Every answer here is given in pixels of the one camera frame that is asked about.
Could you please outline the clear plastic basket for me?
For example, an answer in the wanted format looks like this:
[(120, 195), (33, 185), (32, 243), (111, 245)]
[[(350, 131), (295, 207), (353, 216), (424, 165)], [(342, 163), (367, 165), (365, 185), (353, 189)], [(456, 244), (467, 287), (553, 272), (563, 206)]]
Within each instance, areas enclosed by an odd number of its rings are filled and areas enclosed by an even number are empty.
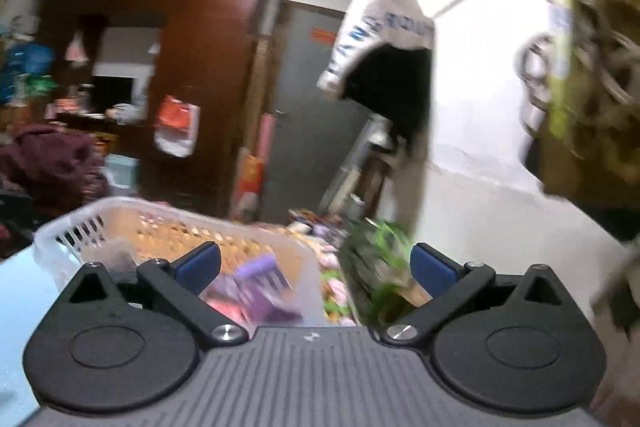
[(283, 275), (283, 299), (305, 326), (324, 326), (316, 253), (273, 228), (235, 225), (140, 198), (107, 197), (43, 225), (34, 236), (35, 258), (62, 289), (81, 265), (102, 263), (134, 271), (153, 259), (180, 263), (183, 280), (202, 289), (217, 274), (232, 274), (254, 260), (273, 260)]

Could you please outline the grey metal door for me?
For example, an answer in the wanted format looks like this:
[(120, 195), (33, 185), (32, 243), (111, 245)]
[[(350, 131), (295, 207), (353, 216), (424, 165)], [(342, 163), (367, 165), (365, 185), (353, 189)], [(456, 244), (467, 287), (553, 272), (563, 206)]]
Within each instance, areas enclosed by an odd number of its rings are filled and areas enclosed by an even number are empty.
[(288, 221), (293, 208), (316, 210), (367, 124), (352, 101), (332, 102), (317, 87), (344, 14), (284, 0), (274, 36), (277, 79), (269, 112), (274, 129), (259, 219)]

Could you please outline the white cloth with blue letters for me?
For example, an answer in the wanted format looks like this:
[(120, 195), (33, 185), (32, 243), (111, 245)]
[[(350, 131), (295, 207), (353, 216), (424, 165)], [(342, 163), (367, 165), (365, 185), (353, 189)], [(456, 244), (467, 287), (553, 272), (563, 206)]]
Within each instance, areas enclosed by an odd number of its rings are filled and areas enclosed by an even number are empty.
[(370, 52), (386, 44), (401, 50), (430, 50), (434, 40), (434, 22), (424, 15), (418, 0), (352, 0), (317, 87), (339, 98), (347, 76)]

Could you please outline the orange white plastic bag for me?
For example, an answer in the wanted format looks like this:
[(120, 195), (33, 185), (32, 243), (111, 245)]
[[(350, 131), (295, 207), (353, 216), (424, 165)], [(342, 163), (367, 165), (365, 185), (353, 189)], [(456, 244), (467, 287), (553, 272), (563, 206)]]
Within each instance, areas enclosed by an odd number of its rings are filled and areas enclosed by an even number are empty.
[(198, 106), (166, 95), (154, 124), (157, 150), (178, 158), (191, 156), (198, 141), (200, 113)]

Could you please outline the dark red wooden wardrobe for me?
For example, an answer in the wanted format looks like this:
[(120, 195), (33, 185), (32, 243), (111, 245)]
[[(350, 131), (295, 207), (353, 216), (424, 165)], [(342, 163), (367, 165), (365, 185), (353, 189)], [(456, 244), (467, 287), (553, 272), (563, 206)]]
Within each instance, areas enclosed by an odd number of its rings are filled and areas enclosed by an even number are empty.
[[(222, 217), (229, 208), (244, 105), (265, 0), (43, 0), (37, 42), (51, 48), (58, 90), (89, 81), (105, 34), (116, 24), (160, 33), (146, 91), (146, 117), (120, 135), (119, 150), (140, 160), (140, 193)], [(166, 96), (200, 109), (198, 139), (187, 158), (154, 143)]]

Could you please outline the maroon clothes pile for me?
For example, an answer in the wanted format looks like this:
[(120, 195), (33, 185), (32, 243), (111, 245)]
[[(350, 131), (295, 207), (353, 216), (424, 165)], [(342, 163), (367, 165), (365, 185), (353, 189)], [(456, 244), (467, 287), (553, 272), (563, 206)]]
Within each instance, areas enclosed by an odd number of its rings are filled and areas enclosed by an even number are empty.
[(32, 243), (40, 225), (111, 194), (93, 137), (26, 124), (1, 147), (1, 258)]

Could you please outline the purple small box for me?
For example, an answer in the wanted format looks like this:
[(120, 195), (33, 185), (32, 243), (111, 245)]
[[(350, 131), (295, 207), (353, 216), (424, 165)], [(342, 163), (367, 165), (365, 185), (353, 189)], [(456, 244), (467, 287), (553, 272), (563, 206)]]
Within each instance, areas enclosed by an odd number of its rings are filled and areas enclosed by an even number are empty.
[(288, 324), (302, 316), (296, 306), (285, 302), (290, 283), (279, 268), (276, 256), (266, 254), (250, 259), (233, 273), (239, 300), (247, 318), (255, 325)]

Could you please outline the floral orange bed sheet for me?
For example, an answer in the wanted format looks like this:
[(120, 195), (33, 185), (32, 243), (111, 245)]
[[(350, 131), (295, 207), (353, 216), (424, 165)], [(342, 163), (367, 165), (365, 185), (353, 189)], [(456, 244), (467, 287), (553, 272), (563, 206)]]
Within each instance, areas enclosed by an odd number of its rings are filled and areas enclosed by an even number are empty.
[(330, 325), (358, 325), (357, 311), (338, 259), (338, 251), (347, 237), (342, 219), (336, 216), (323, 218), (308, 209), (291, 209), (286, 229), (288, 235), (308, 245), (316, 255), (326, 321)]

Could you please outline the black hanging garment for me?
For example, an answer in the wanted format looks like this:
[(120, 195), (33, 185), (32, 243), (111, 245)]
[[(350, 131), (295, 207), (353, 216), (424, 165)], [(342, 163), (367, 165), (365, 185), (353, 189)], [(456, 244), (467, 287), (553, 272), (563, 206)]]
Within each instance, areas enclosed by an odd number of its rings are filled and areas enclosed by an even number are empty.
[(390, 141), (403, 139), (408, 154), (428, 121), (432, 51), (375, 48), (352, 69), (344, 84), (344, 98), (367, 107), (390, 122)]

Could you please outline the brown hanging bag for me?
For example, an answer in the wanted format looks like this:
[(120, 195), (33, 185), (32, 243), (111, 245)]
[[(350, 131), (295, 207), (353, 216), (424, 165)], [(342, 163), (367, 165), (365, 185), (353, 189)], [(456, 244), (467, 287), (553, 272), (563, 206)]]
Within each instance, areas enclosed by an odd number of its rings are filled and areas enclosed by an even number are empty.
[(639, 236), (639, 0), (577, 0), (568, 123), (550, 130), (553, 38), (515, 55), (529, 136), (522, 164), (544, 195), (564, 199), (620, 243)]

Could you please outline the green plastic bag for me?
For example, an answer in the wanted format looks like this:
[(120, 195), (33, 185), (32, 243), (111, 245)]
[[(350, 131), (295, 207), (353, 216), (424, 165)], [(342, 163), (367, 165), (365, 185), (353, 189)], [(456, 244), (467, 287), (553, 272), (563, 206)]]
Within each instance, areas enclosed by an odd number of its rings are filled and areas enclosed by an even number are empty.
[(337, 258), (360, 324), (382, 329), (424, 303), (411, 296), (410, 251), (395, 223), (364, 219), (350, 228)]

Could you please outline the red poster roll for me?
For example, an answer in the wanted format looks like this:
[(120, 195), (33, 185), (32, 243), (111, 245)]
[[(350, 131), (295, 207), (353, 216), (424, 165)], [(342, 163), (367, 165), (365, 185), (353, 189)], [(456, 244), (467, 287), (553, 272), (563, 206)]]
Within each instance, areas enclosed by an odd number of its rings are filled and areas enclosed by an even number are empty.
[(276, 124), (277, 117), (273, 114), (262, 115), (254, 152), (241, 148), (231, 199), (230, 217), (234, 221), (253, 222), (257, 219)]

